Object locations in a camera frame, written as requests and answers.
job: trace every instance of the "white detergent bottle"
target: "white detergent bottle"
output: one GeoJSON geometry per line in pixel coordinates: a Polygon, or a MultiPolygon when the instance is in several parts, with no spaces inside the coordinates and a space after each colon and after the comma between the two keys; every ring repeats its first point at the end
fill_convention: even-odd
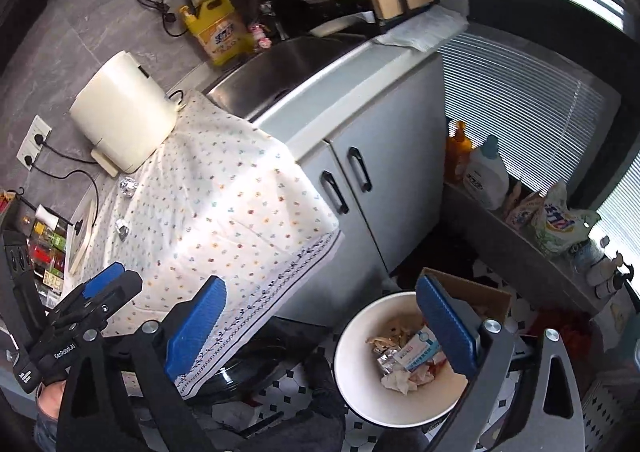
{"type": "Polygon", "coordinates": [[[487,136],[484,145],[472,150],[463,183],[487,210],[500,208],[509,190],[509,175],[498,154],[496,136],[487,136]]]}

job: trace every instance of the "wall socket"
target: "wall socket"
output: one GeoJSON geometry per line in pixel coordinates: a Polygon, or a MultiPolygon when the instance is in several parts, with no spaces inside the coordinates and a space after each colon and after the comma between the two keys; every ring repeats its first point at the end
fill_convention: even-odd
{"type": "Polygon", "coordinates": [[[47,125],[40,116],[36,115],[31,122],[29,132],[27,132],[27,135],[22,140],[22,144],[18,150],[18,155],[16,156],[18,161],[22,163],[27,170],[31,170],[31,166],[24,162],[24,158],[26,156],[31,156],[33,162],[35,162],[38,154],[42,150],[42,146],[37,145],[35,142],[36,134],[41,134],[46,140],[50,132],[51,127],[47,125]]]}

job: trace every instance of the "cabinet handle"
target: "cabinet handle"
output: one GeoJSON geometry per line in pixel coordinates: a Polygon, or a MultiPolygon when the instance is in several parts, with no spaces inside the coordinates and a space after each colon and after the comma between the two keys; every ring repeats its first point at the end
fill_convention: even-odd
{"type": "Polygon", "coordinates": [[[367,172],[367,167],[364,164],[364,159],[362,157],[362,154],[360,153],[360,151],[355,148],[355,147],[351,147],[349,149],[349,151],[347,152],[347,157],[353,158],[355,159],[358,164],[360,165],[360,168],[362,169],[362,173],[364,174],[364,183],[361,184],[360,188],[362,189],[363,192],[370,192],[371,189],[373,188],[373,184],[371,183],[371,178],[369,177],[369,172],[367,172]]]}
{"type": "Polygon", "coordinates": [[[338,213],[349,213],[349,207],[347,206],[347,203],[344,200],[344,196],[342,195],[340,188],[338,188],[338,183],[335,182],[335,178],[331,174],[331,172],[328,172],[327,170],[323,171],[320,178],[325,180],[329,184],[329,186],[334,189],[335,194],[338,196],[338,200],[340,201],[338,213]]]}

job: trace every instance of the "polka dot cloth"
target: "polka dot cloth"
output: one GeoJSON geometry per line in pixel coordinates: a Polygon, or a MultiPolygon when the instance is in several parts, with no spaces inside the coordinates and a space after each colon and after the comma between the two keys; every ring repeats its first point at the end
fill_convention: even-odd
{"type": "Polygon", "coordinates": [[[133,198],[118,192],[117,180],[103,187],[76,278],[87,281],[113,262],[142,277],[142,292],[109,320],[105,336],[162,320],[210,275],[224,279],[225,310],[196,362],[198,372],[177,380],[190,390],[335,250],[340,232],[286,146],[198,92],[186,99],[175,130],[132,175],[139,183],[133,198]],[[118,219],[130,229],[124,241],[118,219]]]}

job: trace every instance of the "white kettle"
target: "white kettle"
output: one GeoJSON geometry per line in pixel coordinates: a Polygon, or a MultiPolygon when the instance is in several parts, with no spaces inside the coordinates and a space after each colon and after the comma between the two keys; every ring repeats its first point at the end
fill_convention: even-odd
{"type": "Polygon", "coordinates": [[[127,51],[105,63],[69,109],[95,145],[91,156],[112,177],[135,172],[169,136],[177,105],[127,51]]]}

